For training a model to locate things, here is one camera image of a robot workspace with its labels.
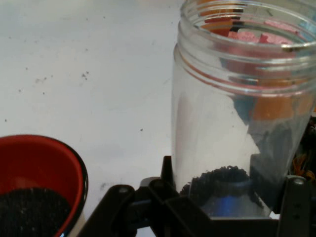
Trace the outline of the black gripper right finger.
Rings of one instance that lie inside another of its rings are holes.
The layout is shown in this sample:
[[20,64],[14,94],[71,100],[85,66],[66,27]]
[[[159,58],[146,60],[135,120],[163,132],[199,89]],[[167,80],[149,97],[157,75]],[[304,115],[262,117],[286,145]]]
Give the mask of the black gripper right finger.
[[286,178],[277,237],[316,235],[316,187],[301,176]]

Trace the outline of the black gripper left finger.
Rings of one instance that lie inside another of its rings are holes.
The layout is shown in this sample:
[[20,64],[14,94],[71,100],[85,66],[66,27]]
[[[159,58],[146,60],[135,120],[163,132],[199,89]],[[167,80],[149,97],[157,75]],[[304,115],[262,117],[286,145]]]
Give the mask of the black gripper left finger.
[[157,237],[210,237],[210,219],[174,189],[171,157],[165,156],[159,178],[134,190],[111,187],[84,227],[80,237],[134,237],[150,227]]

